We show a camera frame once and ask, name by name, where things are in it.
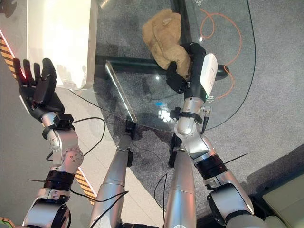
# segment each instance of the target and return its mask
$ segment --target yellow black warning stripe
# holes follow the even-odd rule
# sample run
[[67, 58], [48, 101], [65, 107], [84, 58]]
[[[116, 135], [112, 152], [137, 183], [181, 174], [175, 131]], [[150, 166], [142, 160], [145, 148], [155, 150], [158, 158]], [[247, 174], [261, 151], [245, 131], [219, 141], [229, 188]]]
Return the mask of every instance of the yellow black warning stripe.
[[91, 184], [89, 183], [89, 181], [87, 180], [86, 176], [84, 175], [82, 169], [79, 167], [76, 174], [75, 174], [75, 178], [77, 180], [77, 182], [79, 183], [82, 191], [85, 193], [85, 195], [87, 195], [88, 197], [91, 197], [93, 199], [96, 199], [96, 193], [93, 190]]
[[0, 53], [4, 57], [4, 60], [8, 65], [10, 71], [12, 72], [13, 77], [16, 78], [16, 72], [14, 70], [14, 65], [13, 65], [13, 58], [14, 58], [13, 54], [10, 52], [10, 49], [8, 48], [4, 38], [1, 35], [0, 35]]

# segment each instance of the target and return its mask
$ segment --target brown stuffed toy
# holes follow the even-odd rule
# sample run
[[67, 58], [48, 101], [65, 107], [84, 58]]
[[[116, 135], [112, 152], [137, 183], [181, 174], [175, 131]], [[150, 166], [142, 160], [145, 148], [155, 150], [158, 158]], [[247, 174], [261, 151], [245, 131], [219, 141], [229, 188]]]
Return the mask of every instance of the brown stuffed toy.
[[170, 62], [177, 63], [177, 73], [188, 75], [190, 57], [179, 45], [181, 16], [171, 9], [163, 9], [142, 26], [142, 39], [151, 51], [157, 64], [168, 69]]

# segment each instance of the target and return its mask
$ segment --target glass tabletop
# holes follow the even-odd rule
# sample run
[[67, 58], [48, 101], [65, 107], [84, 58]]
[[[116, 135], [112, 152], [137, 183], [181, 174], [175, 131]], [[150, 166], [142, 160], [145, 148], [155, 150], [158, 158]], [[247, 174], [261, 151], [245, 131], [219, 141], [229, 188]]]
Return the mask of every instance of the glass tabletop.
[[255, 44], [246, 0], [99, 1], [95, 78], [91, 89], [74, 91], [116, 116], [140, 125], [174, 131], [170, 110], [183, 94], [166, 84], [142, 40], [142, 25], [158, 11], [181, 14], [181, 42], [197, 42], [229, 68], [217, 77], [205, 106], [212, 107], [207, 129], [228, 120], [242, 105], [255, 67]]

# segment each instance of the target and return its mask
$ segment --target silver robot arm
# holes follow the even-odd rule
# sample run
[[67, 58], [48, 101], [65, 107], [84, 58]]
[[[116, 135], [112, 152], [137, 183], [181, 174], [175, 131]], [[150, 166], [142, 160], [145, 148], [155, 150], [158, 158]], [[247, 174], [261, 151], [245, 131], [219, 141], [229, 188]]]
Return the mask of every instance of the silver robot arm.
[[[203, 177], [203, 183], [211, 191], [207, 198], [208, 203], [213, 217], [219, 224], [226, 225], [228, 228], [266, 228], [266, 224], [254, 216], [249, 196], [232, 172], [226, 168], [207, 137], [201, 133], [202, 118], [200, 116], [203, 111], [207, 111], [205, 116], [209, 116], [210, 110], [205, 110], [203, 105], [215, 81], [217, 60], [213, 54], [206, 55], [206, 51], [199, 44], [190, 43], [184, 47], [189, 54], [193, 55], [190, 81], [177, 85], [175, 83], [177, 80], [173, 79], [178, 78], [179, 75], [176, 76], [176, 67], [173, 64], [169, 66], [170, 72], [166, 75], [168, 85], [176, 92], [184, 93], [183, 108], [176, 108], [170, 113], [170, 117], [176, 120], [175, 134], [182, 141], [181, 147], [175, 150], [178, 152], [177, 156], [185, 151]], [[187, 186], [185, 180], [186, 178], [183, 178], [178, 185]], [[184, 215], [177, 213], [174, 215], [168, 211], [165, 227], [175, 227], [176, 224], [171, 218], [179, 216], [182, 218]], [[190, 225], [187, 227], [194, 227], [188, 219], [182, 219], [179, 223], [183, 226], [188, 224]]]
[[72, 125], [73, 117], [64, 114], [65, 109], [55, 93], [56, 72], [51, 60], [43, 59], [43, 69], [34, 64], [35, 79], [32, 78], [28, 60], [13, 60], [20, 99], [27, 112], [40, 121], [45, 129], [43, 137], [49, 141], [53, 153], [53, 165], [30, 206], [23, 227], [66, 228], [71, 222], [66, 205], [70, 186], [83, 154], [78, 146], [78, 137]]
[[[42, 116], [47, 128], [54, 124], [56, 113]], [[50, 130], [47, 140], [53, 152], [53, 165], [40, 188], [37, 197], [26, 214], [23, 226], [40, 228], [67, 227], [70, 211], [66, 205], [70, 196], [70, 186], [78, 167], [83, 162], [83, 154], [78, 146], [78, 137], [73, 129]]]

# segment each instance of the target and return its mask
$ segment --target black cable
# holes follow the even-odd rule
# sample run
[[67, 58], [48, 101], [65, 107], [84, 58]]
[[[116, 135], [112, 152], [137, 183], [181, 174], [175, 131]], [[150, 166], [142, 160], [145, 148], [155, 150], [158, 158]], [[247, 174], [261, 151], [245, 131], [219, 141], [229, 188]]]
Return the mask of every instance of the black cable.
[[66, 228], [69, 228], [71, 226], [71, 222], [72, 222], [72, 215], [71, 215], [71, 211], [68, 211], [68, 224]]
[[165, 224], [165, 188], [166, 188], [166, 181], [167, 181], [167, 174], [165, 177], [165, 183], [163, 184], [163, 194], [162, 194], [162, 217], [163, 217], [163, 223]]
[[70, 188], [70, 191], [71, 191], [72, 193], [78, 195], [78, 196], [86, 197], [86, 198], [88, 198], [89, 200], [94, 201], [94, 202], [98, 202], [98, 203], [106, 202], [106, 201], [108, 201], [108, 200], [110, 200], [110, 199], [112, 199], [112, 198], [114, 198], [114, 197], [116, 197], [116, 196], [120, 196], [120, 195], [122, 195], [122, 194], [124, 194], [124, 193], [128, 193], [128, 192], [129, 192], [129, 191], [123, 191], [123, 192], [118, 193], [118, 194], [116, 194], [116, 195], [114, 195], [114, 196], [111, 196], [110, 198], [107, 198], [106, 200], [96, 200], [96, 199], [93, 199], [93, 198], [91, 198], [91, 197], [89, 197], [89, 196], [86, 196], [86, 195], [83, 195], [83, 194], [81, 194], [81, 193], [75, 192], [75, 191], [72, 190], [72, 188]]
[[241, 156], [238, 156], [238, 157], [236, 157], [236, 158], [234, 158], [234, 159], [231, 159], [230, 161], [227, 161], [227, 162], [225, 162], [224, 164], [226, 165], [226, 164], [228, 164], [229, 162], [232, 162], [232, 161], [234, 161], [234, 160], [236, 160], [236, 159], [239, 159], [239, 158], [241, 158], [241, 157], [243, 157], [243, 156], [245, 156], [245, 155], [247, 155], [248, 153], [245, 153], [245, 154], [242, 154]]
[[154, 194], [153, 194], [155, 202], [157, 203], [157, 205], [158, 205], [162, 210], [164, 210], [164, 208], [163, 208], [161, 205], [159, 205], [159, 203], [157, 202], [156, 197], [155, 197], [155, 192], [156, 192], [156, 189], [157, 189], [158, 185], [160, 184], [160, 182], [162, 181], [162, 179], [163, 179], [167, 174], [168, 174], [168, 173], [166, 173], [165, 175], [163, 175], [162, 178], [160, 178], [160, 180], [157, 182], [157, 184], [156, 184], [156, 186], [155, 186], [155, 188], [154, 188]]
[[115, 202], [111, 206], [109, 206], [109, 208], [107, 210], [105, 210], [105, 212], [102, 213], [101, 216], [98, 217], [98, 219], [96, 219], [96, 221], [90, 226], [90, 228], [93, 228], [96, 225], [96, 223], [102, 218], [102, 216], [105, 215], [120, 200], [120, 198], [123, 197], [127, 193], [128, 193], [128, 191], [124, 192], [120, 197], [118, 197], [118, 199], [115, 200]]
[[107, 111], [107, 112], [108, 112], [108, 110], [105, 110], [104, 108], [99, 107], [98, 105], [95, 105], [95, 104], [93, 104], [92, 102], [90, 102], [90, 101], [88, 101], [88, 100], [82, 98], [82, 97], [79, 96], [78, 94], [74, 93], [71, 89], [69, 89], [69, 91], [70, 91], [72, 94], [74, 94], [74, 95], [78, 96], [79, 98], [83, 99], [84, 101], [90, 103], [91, 105], [94, 105], [95, 107], [100, 108], [101, 110], [104, 110], [104, 111]]
[[89, 117], [89, 118], [85, 118], [85, 119], [81, 119], [81, 120], [77, 120], [77, 121], [74, 121], [73, 122], [73, 124], [76, 124], [76, 123], [78, 123], [78, 122], [81, 122], [81, 121], [85, 121], [85, 120], [91, 120], [91, 119], [98, 119], [98, 120], [101, 120], [101, 121], [103, 121], [104, 122], [104, 132], [103, 132], [103, 134], [102, 134], [102, 136], [101, 136], [101, 138], [100, 138], [100, 140], [88, 151], [88, 152], [86, 152], [85, 154], [84, 154], [84, 156], [86, 156], [88, 153], [90, 153], [101, 141], [102, 141], [102, 139], [104, 138], [104, 135], [105, 135], [105, 121], [104, 121], [104, 119], [102, 119], [102, 118], [99, 118], [99, 117]]
[[160, 158], [156, 153], [154, 153], [153, 151], [150, 151], [150, 150], [148, 150], [148, 149], [139, 148], [138, 146], [136, 146], [136, 145], [133, 143], [133, 141], [132, 141], [131, 143], [132, 143], [132, 145], [133, 145], [135, 148], [137, 148], [138, 150], [143, 150], [143, 151], [147, 151], [147, 152], [150, 152], [150, 153], [154, 154], [154, 155], [160, 160], [162, 169], [164, 169], [164, 165], [163, 165], [163, 163], [162, 163], [162, 160], [161, 160], [161, 158]]
[[250, 7], [249, 7], [249, 2], [248, 2], [248, 0], [247, 0], [247, 5], [248, 5], [248, 12], [249, 12], [250, 24], [251, 24], [251, 29], [252, 29], [253, 44], [254, 44], [254, 47], [255, 47], [255, 62], [254, 62], [254, 65], [253, 65], [253, 73], [252, 73], [251, 82], [250, 82], [248, 91], [247, 91], [247, 93], [246, 93], [246, 95], [245, 95], [245, 97], [244, 97], [244, 100], [243, 100], [243, 102], [241, 103], [241, 105], [239, 106], [239, 108], [238, 108], [238, 109], [237, 109], [237, 110], [236, 110], [236, 111], [235, 111], [227, 120], [225, 120], [224, 122], [220, 123], [219, 125], [216, 125], [216, 126], [214, 126], [214, 127], [209, 128], [208, 130], [211, 130], [211, 129], [213, 129], [213, 128], [216, 128], [216, 127], [222, 125], [223, 123], [225, 123], [225, 122], [227, 122], [228, 120], [230, 120], [230, 119], [235, 115], [235, 113], [238, 112], [238, 110], [242, 107], [243, 103], [245, 102], [245, 100], [246, 100], [246, 98], [247, 98], [247, 96], [248, 96], [248, 94], [249, 94], [249, 90], [250, 90], [250, 88], [251, 88], [251, 85], [252, 85], [253, 76], [254, 76], [255, 70], [256, 70], [257, 49], [256, 49], [255, 32], [254, 32], [254, 30], [253, 30], [253, 24], [252, 24], [252, 18], [251, 18], [251, 13], [250, 13]]
[[[115, 115], [115, 114], [111, 113], [111, 111], [108, 111], [108, 110], [106, 110], [106, 109], [104, 109], [104, 108], [102, 108], [102, 107], [99, 107], [98, 105], [93, 104], [92, 102], [90, 102], [90, 101], [88, 101], [88, 100], [82, 98], [81, 96], [77, 95], [76, 93], [72, 92], [72, 90], [70, 90], [70, 92], [71, 92], [72, 94], [75, 94], [76, 96], [78, 96], [78, 97], [81, 98], [82, 100], [84, 100], [84, 101], [90, 103], [91, 105], [93, 105], [93, 106], [95, 106], [95, 107], [97, 107], [97, 108], [99, 108], [99, 109], [101, 109], [101, 110], [104, 110], [105, 112], [108, 112], [108, 113], [114, 115], [115, 117], [118, 117], [118, 118], [121, 119], [121, 120], [124, 120], [124, 121], [127, 120], [126, 118], [123, 118], [123, 117], [121, 117], [121, 116]], [[155, 130], [157, 130], [157, 131], [168, 132], [168, 131], [166, 131], [166, 130], [157, 129], [156, 127], [151, 127], [151, 126], [144, 125], [144, 124], [139, 124], [139, 123], [136, 123], [136, 124], [138, 124], [138, 125], [140, 125], [140, 126], [143, 126], [143, 127], [148, 127], [148, 128], [151, 128], [151, 129], [155, 129]]]
[[51, 153], [49, 153], [49, 155], [46, 157], [46, 160], [49, 162], [52, 162], [53, 159], [49, 159], [52, 155], [53, 155], [53, 151], [51, 151]]

